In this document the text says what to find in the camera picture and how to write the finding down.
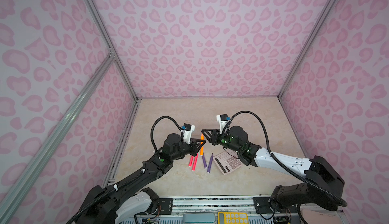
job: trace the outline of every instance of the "pink leopard print wall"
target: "pink leopard print wall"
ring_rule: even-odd
[[[95,0],[138,96],[278,95],[327,0]]]
[[[345,180],[350,224],[388,223],[388,0],[339,0],[282,99],[310,157]]]
[[[0,0],[0,201],[106,55],[83,0]]]
[[[113,64],[10,224],[68,221],[103,183],[132,103]]]

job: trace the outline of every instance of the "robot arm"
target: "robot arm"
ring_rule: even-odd
[[[194,128],[194,125],[184,124],[183,139],[178,134],[169,134],[163,147],[123,180],[106,188],[99,185],[92,188],[79,213],[68,223],[117,224],[139,212],[155,212],[159,199],[155,192],[146,188],[134,194],[167,173],[173,167],[174,160],[182,159],[187,154],[197,155],[205,140],[191,139]]]
[[[219,129],[203,129],[202,134],[212,145],[222,145],[224,148],[236,151],[239,159],[246,166],[252,165],[274,169],[293,175],[303,181],[301,184],[289,187],[277,186],[274,189],[269,204],[275,211],[303,203],[315,203],[331,211],[336,211],[339,205],[347,205],[342,199],[333,197],[334,195],[335,197],[342,195],[344,180],[324,158],[320,156],[315,156],[313,159],[296,158],[269,152],[269,147],[263,148],[260,145],[251,143],[248,140],[247,133],[240,126],[233,126],[229,129],[231,120],[242,112],[235,114],[232,118],[229,118],[226,114],[216,116]]]

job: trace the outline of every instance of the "marker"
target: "marker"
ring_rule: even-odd
[[[211,172],[211,165],[212,165],[212,160],[214,159],[214,154],[212,153],[211,159],[209,159],[209,164],[208,164],[208,170],[207,173]]]
[[[200,139],[204,139],[204,135],[203,135],[203,134],[201,134]],[[201,149],[200,149],[200,155],[204,155],[204,146],[201,147]]]
[[[196,163],[197,163],[197,155],[196,155],[196,157],[194,158],[194,161],[193,161],[192,171],[195,171]]]
[[[193,162],[193,156],[191,156],[191,161],[189,162],[189,166],[188,167],[192,166],[192,162]]]
[[[203,157],[204,168],[207,169],[207,162],[205,161],[205,156],[202,155],[202,157]]]

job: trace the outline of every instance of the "wire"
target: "wire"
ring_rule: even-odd
[[[149,218],[149,220],[155,219],[156,217],[159,216],[159,213],[161,212],[161,206],[160,205],[157,206],[157,208],[155,209],[154,213],[156,211],[158,211],[158,213],[154,217]]]
[[[160,219],[160,213],[161,213],[161,210],[162,210],[162,206],[158,205],[158,214],[157,214],[157,222],[159,222],[159,219]]]
[[[124,182],[124,183],[120,183],[120,184],[117,184],[118,185],[118,190],[127,186],[128,184],[130,184],[131,182],[135,181],[136,179],[138,179],[140,176],[142,176],[142,172],[138,173],[135,177],[129,179],[128,181]],[[109,196],[111,193],[115,192],[116,190],[114,188],[104,192],[102,195],[96,197],[93,201],[89,202],[84,208],[82,208],[81,210],[79,210],[76,214],[74,214],[74,216],[72,216],[69,221],[66,222],[66,224],[71,224],[73,223],[74,221],[76,221],[84,211],[86,211],[87,209],[89,209],[90,207],[92,207],[94,204],[100,202],[103,198]]]
[[[307,221],[304,219],[303,215],[301,214],[300,207],[301,207],[301,204],[298,204],[297,205],[298,217],[300,217],[301,221],[303,221],[304,224],[308,224]]]
[[[230,124],[232,123],[232,121],[229,121],[226,125],[224,125],[224,128],[223,128],[223,131],[221,132],[222,135],[224,135],[224,131],[230,126]]]
[[[135,223],[136,223],[136,224],[139,224],[137,215],[138,215],[138,214],[135,214],[135,215],[134,215],[134,220],[135,220]]]
[[[287,209],[288,211],[289,211],[289,215],[290,215],[290,221],[292,221],[292,212],[291,212],[291,210],[289,209],[289,207],[288,207],[288,209]]]
[[[265,140],[266,140],[266,148],[267,148],[267,151],[270,153],[271,157],[278,163],[278,165],[280,165],[285,171],[287,171],[290,175],[294,176],[295,178],[299,179],[300,181],[306,183],[307,185],[313,187],[314,189],[316,190],[319,190],[320,192],[322,193],[325,193],[327,194],[328,196],[331,196],[336,202],[337,202],[337,205],[339,206],[342,206],[342,207],[346,207],[347,206],[347,202],[345,200],[343,200],[341,197],[329,192],[328,190],[325,190],[324,188],[320,187],[317,185],[317,183],[314,183],[306,178],[303,178],[301,177],[299,174],[295,173],[294,171],[292,171],[291,169],[289,169],[287,166],[285,166],[274,154],[273,152],[270,150],[270,144],[269,144],[269,137],[267,135],[267,132],[266,132],[266,128],[265,128],[265,125],[263,124],[262,120],[260,119],[260,117],[258,117],[255,113],[251,112],[251,111],[240,111],[240,112],[237,112],[236,114],[234,114],[232,117],[231,117],[231,120],[233,120],[237,115],[239,114],[243,114],[243,113],[247,113],[247,114],[251,114],[251,115],[254,115],[258,121],[260,122],[261,126],[262,126],[262,129],[263,129],[263,132],[265,134]]]
[[[265,218],[265,217],[263,217],[263,215],[260,213],[260,216],[262,217],[262,218],[264,218],[266,221],[268,221],[268,220],[270,220],[271,218],[273,218],[274,217],[274,214],[275,214],[275,210],[273,209],[273,214],[272,214],[272,216],[271,217],[269,217],[269,218]]]
[[[223,146],[223,149],[224,149],[224,151],[225,151],[228,155],[232,156],[232,157],[235,158],[235,159],[239,159],[239,158],[236,158],[235,156],[231,155],[230,153],[228,153],[228,152],[226,151],[226,148],[225,148],[224,146]]]
[[[159,121],[161,121],[162,119],[170,119],[172,120],[172,122],[177,126],[178,130],[181,131],[181,127],[178,125],[178,123],[172,118],[172,117],[169,117],[169,116],[162,116],[160,118],[158,118],[153,126],[151,127],[151,131],[150,131],[150,139],[151,139],[151,143],[153,144],[153,147],[154,147],[154,152],[157,152],[157,146],[155,145],[155,142],[154,142],[154,128],[155,126],[158,124]],[[184,141],[184,133],[181,131],[181,143],[183,143]]]

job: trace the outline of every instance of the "yellow calculator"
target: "yellow calculator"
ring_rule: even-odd
[[[218,212],[218,224],[248,224],[249,218],[244,212]]]

